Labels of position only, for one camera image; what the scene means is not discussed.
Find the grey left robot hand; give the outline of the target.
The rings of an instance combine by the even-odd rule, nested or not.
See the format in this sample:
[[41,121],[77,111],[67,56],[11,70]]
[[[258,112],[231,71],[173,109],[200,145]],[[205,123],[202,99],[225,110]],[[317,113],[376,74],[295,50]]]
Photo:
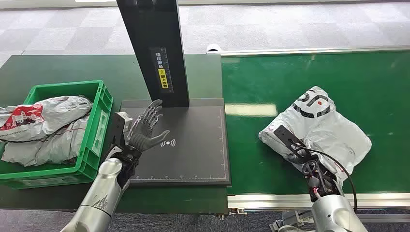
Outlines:
[[157,136],[152,135],[155,125],[163,116],[163,114],[160,114],[162,109],[161,104],[162,100],[154,100],[144,112],[137,117],[127,136],[128,146],[139,152],[144,152],[165,141],[165,138],[170,133],[169,130],[164,130]]

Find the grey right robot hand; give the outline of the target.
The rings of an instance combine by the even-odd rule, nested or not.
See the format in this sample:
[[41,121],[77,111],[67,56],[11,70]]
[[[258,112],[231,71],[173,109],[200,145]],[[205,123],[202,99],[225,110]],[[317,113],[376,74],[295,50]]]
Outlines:
[[306,146],[303,144],[303,142],[283,125],[280,125],[274,131],[274,135],[277,136],[289,150],[286,156],[289,162],[303,165],[311,159],[311,153],[308,150],[304,149],[304,147]]

